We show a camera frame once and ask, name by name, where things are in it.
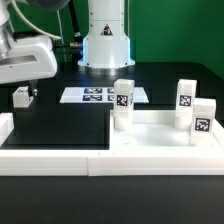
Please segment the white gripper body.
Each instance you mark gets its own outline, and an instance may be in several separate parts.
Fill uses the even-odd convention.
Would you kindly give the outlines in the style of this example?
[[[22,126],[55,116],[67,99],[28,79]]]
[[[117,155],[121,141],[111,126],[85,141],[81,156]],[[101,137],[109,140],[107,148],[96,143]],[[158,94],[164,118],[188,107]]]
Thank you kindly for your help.
[[[0,59],[0,84],[53,77],[57,61],[52,41],[44,35],[10,39],[6,57]]]

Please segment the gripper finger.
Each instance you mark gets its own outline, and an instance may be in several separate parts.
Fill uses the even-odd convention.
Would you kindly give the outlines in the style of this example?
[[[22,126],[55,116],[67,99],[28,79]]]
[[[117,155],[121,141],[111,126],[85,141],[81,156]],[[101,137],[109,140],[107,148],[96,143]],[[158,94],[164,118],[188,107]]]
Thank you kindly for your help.
[[[30,89],[32,92],[32,96],[34,96],[34,97],[37,97],[37,95],[38,95],[37,83],[38,83],[38,80],[30,81]]]

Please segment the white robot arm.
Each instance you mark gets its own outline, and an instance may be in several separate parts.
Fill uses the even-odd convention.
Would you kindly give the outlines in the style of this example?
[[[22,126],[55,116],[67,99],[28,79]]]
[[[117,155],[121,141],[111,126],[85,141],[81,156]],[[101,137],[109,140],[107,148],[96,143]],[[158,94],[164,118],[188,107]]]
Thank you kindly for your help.
[[[0,0],[0,84],[51,78],[57,73],[56,35],[34,27],[14,33],[8,7],[19,3],[56,11],[70,0]],[[80,66],[119,70],[132,66],[130,39],[124,33],[124,0],[89,0],[89,33],[82,42]]]

